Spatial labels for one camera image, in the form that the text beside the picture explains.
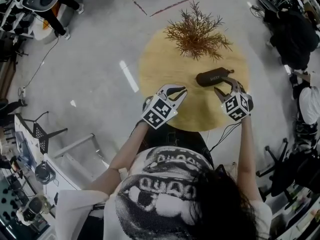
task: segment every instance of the white t-shirt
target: white t-shirt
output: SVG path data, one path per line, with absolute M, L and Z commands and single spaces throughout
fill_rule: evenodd
M 88 214 L 92 216 L 93 203 L 104 205 L 104 240 L 193 239 L 189 234 L 194 225 L 190 207 L 196 196 L 192 181 L 203 167 L 212 169 L 202 155 L 162 146 L 139 153 L 128 177 L 111 196 L 99 191 L 63 190 L 56 211 L 57 239 L 77 240 Z M 256 213 L 257 230 L 268 239 L 270 207 L 262 201 L 250 203 Z
M 299 96 L 303 120 L 313 125 L 320 118 L 320 74 L 310 74 L 310 88 L 304 88 Z

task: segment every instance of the brown dried branch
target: brown dried branch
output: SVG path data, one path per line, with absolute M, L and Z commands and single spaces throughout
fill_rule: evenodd
M 165 29 L 167 38 L 174 41 L 181 54 L 190 52 L 193 59 L 199 60 L 203 55 L 209 55 L 213 60 L 222 59 L 219 53 L 221 47 L 230 49 L 232 43 L 221 33 L 212 33 L 218 26 L 224 24 L 217 16 L 212 20 L 211 13 L 203 14 L 199 10 L 199 2 L 190 2 L 192 12 L 181 10 L 182 21 L 172 22 Z

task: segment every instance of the wrist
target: wrist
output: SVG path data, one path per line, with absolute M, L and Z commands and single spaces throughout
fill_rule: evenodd
M 150 126 L 149 126 L 149 124 L 148 124 L 145 120 L 141 119 L 140 121 L 138 121 L 138 122 L 136 123 L 136 127 L 149 129 Z
M 246 124 L 251 121 L 251 114 L 247 115 L 245 118 L 241 120 L 241 124 Z

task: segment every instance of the concrete floor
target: concrete floor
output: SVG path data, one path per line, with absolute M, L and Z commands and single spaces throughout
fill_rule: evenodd
M 154 12 L 182 0 L 84 0 L 85 12 L 76 15 L 69 26 L 71 39 L 59 39 L 43 66 L 27 88 L 28 107 L 25 118 L 36 118 L 50 111 L 40 123 L 45 130 L 68 128 L 50 141 L 50 150 L 67 145 L 94 133 L 109 163 L 127 140 L 139 120 L 144 98 L 134 92 L 120 62 L 127 65 L 139 85 L 138 62 L 152 35 L 164 28 L 168 20 L 178 21 L 184 2 L 157 15 Z M 292 122 L 296 107 L 291 101 L 289 77 L 265 41 L 270 32 L 249 11 L 248 2 L 256 0 L 195 0 L 204 13 L 220 15 L 228 28 L 226 34 L 242 48 L 250 70 L 249 93 L 253 96 L 252 113 L 258 168 L 270 162 L 264 153 L 269 145 L 279 150 L 282 139 L 292 139 Z M 9 100 L 18 98 L 18 87 L 25 86 L 43 57 L 55 42 L 44 45 L 29 40 L 19 59 L 9 92 Z M 320 51 L 311 55 L 309 69 L 319 71 Z M 225 127 L 202 132 L 211 148 Z M 238 127 L 212 152 L 216 164 L 238 160 L 241 128 Z

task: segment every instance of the black cable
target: black cable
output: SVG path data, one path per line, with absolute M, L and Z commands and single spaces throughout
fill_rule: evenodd
M 222 133 L 222 135 L 221 135 L 221 138 L 219 139 L 219 141 L 217 142 L 217 144 L 214 145 L 214 146 L 210 149 L 210 152 L 211 152 L 216 146 L 218 146 L 221 142 L 223 142 L 223 141 L 225 140 L 225 138 L 228 137 L 229 134 L 232 133 L 232 131 L 233 131 L 235 128 L 237 128 L 239 125 L 241 125 L 241 122 L 233 123 L 233 124 L 228 125 L 228 126 L 224 129 L 224 131 L 223 131 L 223 133 Z M 224 136 L 227 128 L 230 127 L 230 126 L 234 126 L 234 127 L 227 133 L 226 136 Z
M 238 123 L 235 127 L 233 127 L 232 130 L 231 130 L 230 132 L 228 132 L 228 134 L 218 143 L 218 145 L 219 145 L 221 142 L 223 142 L 223 141 L 225 140 L 225 138 L 227 138 L 227 137 L 229 136 L 229 134 L 231 134 L 232 131 L 233 131 L 234 129 L 236 129 L 239 125 L 241 125 L 241 123 Z
M 50 48 L 50 50 L 46 53 L 46 55 L 43 57 L 40 65 L 39 65 L 39 67 L 37 68 L 37 70 L 36 70 L 35 73 L 33 74 L 31 80 L 30 80 L 30 81 L 28 82 L 28 84 L 25 86 L 25 88 L 30 85 L 31 81 L 34 79 L 34 77 L 35 77 L 36 74 L 38 73 L 38 71 L 39 71 L 39 69 L 41 68 L 41 66 L 42 66 L 43 62 L 45 61 L 46 57 L 47 57 L 48 54 L 51 52 L 51 50 L 58 44 L 58 42 L 59 42 L 59 37 L 56 38 L 56 43 L 54 44 L 54 46 L 52 46 L 52 47 Z M 21 87 L 19 87 L 19 88 L 18 88 L 18 97 L 21 97 L 22 93 L 23 93 L 23 90 L 21 89 Z
M 254 16 L 254 17 L 256 17 L 256 18 L 259 18 L 259 19 L 263 19 L 264 18 L 264 16 L 262 15 L 262 13 L 261 12 L 263 12 L 263 10 L 262 9 L 260 9 L 258 6 L 256 6 L 256 5 L 252 5 L 251 7 L 250 7 L 250 12 L 251 12 L 251 14 Z
M 46 53 L 46 55 L 44 56 L 44 58 L 42 59 L 40 65 L 39 65 L 38 69 L 36 70 L 36 72 L 34 73 L 34 75 L 33 75 L 32 78 L 31 78 L 31 80 L 28 82 L 28 84 L 27 84 L 25 87 L 27 87 L 28 85 L 30 85 L 31 81 L 34 79 L 34 77 L 35 77 L 36 74 L 38 73 L 39 69 L 41 68 L 42 63 L 45 61 L 45 59 L 46 59 L 46 57 L 48 56 L 48 54 L 49 54 L 49 53 L 51 52 L 51 50 L 57 45 L 58 42 L 59 42 L 59 37 L 57 37 L 56 43 L 54 44 L 54 46 L 52 46 L 52 47 L 50 48 L 50 50 Z
M 40 22 L 42 22 L 43 24 L 45 24 L 46 27 L 48 27 L 48 28 L 52 29 L 53 31 L 55 31 L 55 30 L 50 26 L 49 22 L 48 22 L 48 23 L 45 23 L 43 20 L 41 20 L 40 18 L 38 18 L 37 15 L 34 15 L 34 17 L 35 17 L 38 21 L 40 21 Z

